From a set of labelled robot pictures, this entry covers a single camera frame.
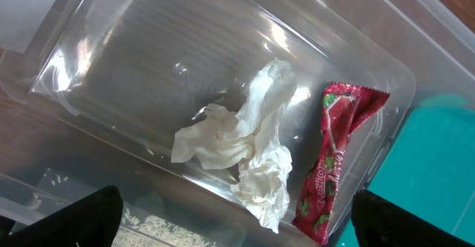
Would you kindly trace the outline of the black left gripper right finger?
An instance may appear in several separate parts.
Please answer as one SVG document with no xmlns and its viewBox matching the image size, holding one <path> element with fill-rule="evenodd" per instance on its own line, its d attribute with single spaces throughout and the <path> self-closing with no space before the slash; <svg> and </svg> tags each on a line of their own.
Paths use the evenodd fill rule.
<svg viewBox="0 0 475 247">
<path fill-rule="evenodd" d="M 351 222 L 360 247 L 474 247 L 368 190 L 353 196 Z"/>
</svg>

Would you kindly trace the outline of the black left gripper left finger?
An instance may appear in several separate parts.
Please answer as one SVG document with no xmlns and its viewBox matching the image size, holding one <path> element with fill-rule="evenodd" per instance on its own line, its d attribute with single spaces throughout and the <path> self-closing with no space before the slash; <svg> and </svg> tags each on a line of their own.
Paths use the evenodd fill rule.
<svg viewBox="0 0 475 247">
<path fill-rule="evenodd" d="M 108 185 L 40 221 L 1 238 L 7 247 L 111 247 L 120 226 L 123 199 Z"/>
</svg>

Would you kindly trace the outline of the red snack wrapper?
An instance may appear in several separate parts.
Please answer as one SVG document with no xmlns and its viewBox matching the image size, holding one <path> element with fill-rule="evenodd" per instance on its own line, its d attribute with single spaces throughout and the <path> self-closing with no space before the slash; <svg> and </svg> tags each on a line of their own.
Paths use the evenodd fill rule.
<svg viewBox="0 0 475 247">
<path fill-rule="evenodd" d="M 292 225 L 319 245 L 328 242 L 344 154 L 352 134 L 384 106 L 390 94 L 330 83 L 322 99 L 320 154 L 304 179 Z"/>
</svg>

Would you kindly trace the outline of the white napkin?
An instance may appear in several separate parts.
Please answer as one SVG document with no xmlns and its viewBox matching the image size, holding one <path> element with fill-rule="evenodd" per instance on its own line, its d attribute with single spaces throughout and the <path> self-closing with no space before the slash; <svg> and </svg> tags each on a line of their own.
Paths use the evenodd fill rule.
<svg viewBox="0 0 475 247">
<path fill-rule="evenodd" d="M 239 111 L 208 104 L 204 120 L 175 134 L 171 151 L 173 163 L 197 157 L 206 170 L 236 165 L 239 181 L 231 185 L 232 195 L 274 233 L 290 203 L 287 180 L 292 156 L 279 140 L 279 127 L 296 88 L 291 64 L 274 59 L 249 83 Z"/>
</svg>

